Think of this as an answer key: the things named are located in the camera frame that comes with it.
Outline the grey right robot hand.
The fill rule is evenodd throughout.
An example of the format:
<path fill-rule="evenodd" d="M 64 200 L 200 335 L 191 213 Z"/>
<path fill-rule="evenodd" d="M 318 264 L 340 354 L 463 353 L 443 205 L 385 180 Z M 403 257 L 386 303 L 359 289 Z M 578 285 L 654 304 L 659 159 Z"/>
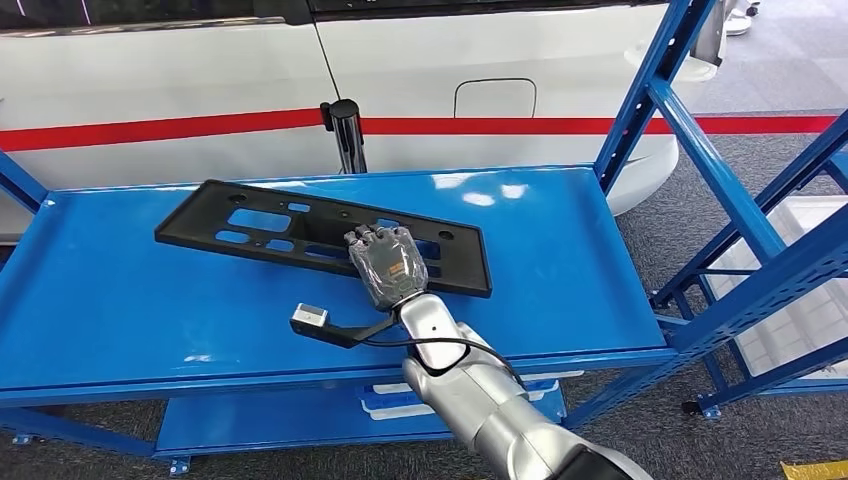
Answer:
<path fill-rule="evenodd" d="M 390 311 L 427 289 L 426 264 L 406 227 L 359 225 L 344 240 L 376 310 Z"/>

